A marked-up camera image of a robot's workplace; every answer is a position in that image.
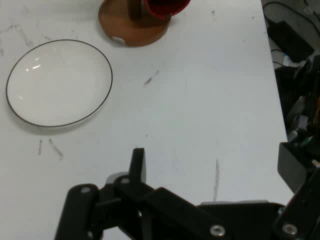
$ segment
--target white plate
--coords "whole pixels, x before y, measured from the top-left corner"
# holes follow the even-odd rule
[[[97,111],[112,82],[112,69],[102,52],[85,42],[58,40],[34,48],[16,63],[6,96],[24,121],[61,127]]]

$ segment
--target wooden base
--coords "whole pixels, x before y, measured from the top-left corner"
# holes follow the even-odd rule
[[[98,18],[106,35],[132,47],[146,46],[159,40],[168,30],[171,19],[159,20],[142,11],[142,18],[133,21],[128,14],[127,0],[104,0]]]

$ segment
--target wooden stand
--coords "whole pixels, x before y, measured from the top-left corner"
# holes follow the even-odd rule
[[[141,0],[104,0],[98,18],[106,35],[132,47],[146,46],[159,40],[168,30],[171,19],[151,16]]]

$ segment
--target white sticker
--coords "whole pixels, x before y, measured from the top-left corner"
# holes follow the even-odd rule
[[[288,67],[290,63],[291,63],[290,57],[288,55],[284,55],[282,64]]]

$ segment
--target plate rim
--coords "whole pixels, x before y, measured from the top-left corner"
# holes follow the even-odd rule
[[[12,107],[10,101],[9,101],[9,97],[8,97],[8,84],[9,84],[9,80],[10,80],[10,77],[11,77],[11,74],[12,72],[14,71],[14,69],[16,68],[17,64],[27,55],[29,54],[30,52],[32,52],[33,50],[43,46],[43,45],[46,45],[46,44],[50,44],[50,43],[54,43],[54,42],[62,42],[62,41],[73,41],[73,42],[79,42],[79,43],[83,43],[83,44],[86,44],[86,45],[89,45],[90,47],[96,49],[98,52],[100,52],[102,54],[102,56],[106,59],[106,62],[108,63],[109,67],[110,67],[110,70],[111,70],[111,84],[110,84],[110,88],[109,88],[109,91],[108,93],[106,94],[104,100],[102,101],[102,103],[93,111],[91,112],[89,115],[79,119],[79,120],[76,120],[76,121],[73,121],[73,122],[70,122],[70,123],[66,123],[66,124],[60,124],[60,125],[41,125],[41,124],[36,124],[36,123],[33,123],[33,122],[30,122],[26,119],[24,119],[22,116],[20,116],[15,110],[14,108]],[[100,109],[100,107],[105,103],[105,101],[107,100],[110,92],[111,92],[111,88],[112,88],[112,85],[113,85],[113,80],[114,80],[114,75],[113,75],[113,71],[112,71],[112,67],[111,67],[111,64],[108,60],[108,58],[106,57],[106,55],[104,55],[104,53],[102,51],[100,51],[97,47],[87,43],[87,42],[84,42],[84,41],[80,41],[80,40],[74,40],[74,39],[59,39],[59,40],[53,40],[53,41],[48,41],[48,42],[45,42],[43,44],[40,44],[34,48],[32,48],[31,50],[29,50],[27,53],[25,53],[16,63],[15,65],[13,66],[13,68],[11,69],[10,71],[10,74],[8,76],[8,79],[6,81],[6,86],[5,86],[5,95],[6,95],[6,101],[9,105],[9,107],[11,108],[11,110],[13,111],[13,113],[18,117],[20,118],[21,120],[23,120],[24,122],[28,123],[28,124],[31,124],[33,126],[37,126],[37,127],[43,127],[43,128],[58,128],[58,127],[65,127],[65,126],[69,126],[69,125],[73,125],[73,124],[76,124],[78,122],[81,122],[82,120],[85,120],[87,118],[89,118],[90,116],[92,116],[96,111],[98,111],[98,109]]]

